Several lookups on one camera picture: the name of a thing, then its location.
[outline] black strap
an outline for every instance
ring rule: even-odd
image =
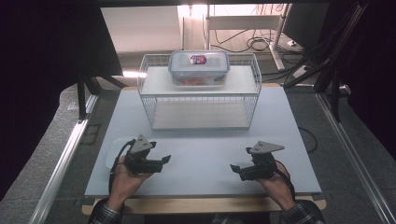
[[[126,147],[133,146],[134,142],[135,142],[135,140],[125,143],[125,145],[121,148],[119,155],[114,160],[113,166],[111,167],[111,170],[110,170],[110,178],[108,179],[108,193],[109,194],[111,193],[111,188],[113,187],[114,174],[116,173],[117,166],[119,165],[119,161],[120,161],[122,152],[123,152],[123,150],[125,150]]]
[[[286,184],[288,185],[288,187],[289,187],[289,189],[290,189],[291,198],[292,198],[294,201],[296,201],[296,191],[295,191],[294,186],[293,186],[293,184],[291,183],[291,180],[290,180],[290,178],[289,178],[290,174],[289,174],[288,170],[286,169],[286,166],[285,166],[282,162],[280,162],[280,161],[277,161],[277,162],[279,162],[280,164],[282,164],[283,167],[285,167],[286,173],[288,173],[288,175],[283,174],[283,172],[281,172],[281,171],[280,171],[279,169],[277,169],[277,168],[274,170],[274,172],[277,173],[277,174],[279,174],[279,175],[286,181]]]

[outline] white tabletop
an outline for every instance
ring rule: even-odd
[[[253,147],[259,140],[285,147],[273,155],[288,168],[297,195],[321,192],[288,99],[280,87],[262,88],[248,130],[187,131],[152,131],[138,92],[123,89],[94,165],[87,196],[108,195],[108,167],[123,143],[139,134],[157,142],[148,154],[149,160],[160,160],[167,155],[172,158],[161,173],[144,183],[135,197],[263,195],[256,181],[242,182],[230,168],[230,164],[242,168],[253,165],[245,148]]]

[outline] wire rack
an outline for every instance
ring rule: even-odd
[[[262,87],[254,54],[229,54],[230,72],[221,87],[175,86],[170,55],[144,56],[137,86],[153,130],[248,129]]]

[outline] plastic food container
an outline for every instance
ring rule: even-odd
[[[225,51],[179,50],[171,54],[168,70],[176,86],[222,86],[230,63]]]

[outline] aluminum rail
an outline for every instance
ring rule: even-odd
[[[56,194],[62,182],[64,180],[64,175],[67,172],[67,168],[73,159],[73,155],[78,146],[78,142],[84,133],[84,130],[87,126],[89,116],[92,112],[93,106],[96,103],[97,96],[91,95],[87,101],[87,118],[82,122],[78,122],[71,133],[69,140],[64,148],[64,152],[61,155],[61,158],[58,160],[58,164],[55,167],[55,170],[52,173],[52,176],[49,179],[49,183],[47,184],[44,192],[38,201],[38,204],[33,212],[32,217],[30,218],[30,224],[38,224],[44,223],[47,218],[47,215],[52,207],[52,203],[55,200]]]
[[[317,93],[318,101],[328,118],[332,128],[334,129],[337,138],[339,139],[343,149],[349,158],[349,161],[352,164],[356,174],[358,175],[359,180],[361,181],[364,189],[367,192],[370,200],[372,201],[376,212],[382,219],[383,223],[395,224],[396,219],[395,216],[390,211],[389,205],[381,193],[378,185],[375,183],[367,168],[364,166],[361,157],[359,156],[356,148],[353,146],[350,141],[347,132],[344,130],[341,122],[338,122],[335,117],[332,116],[332,112],[330,110],[330,104],[326,99],[325,93]]]

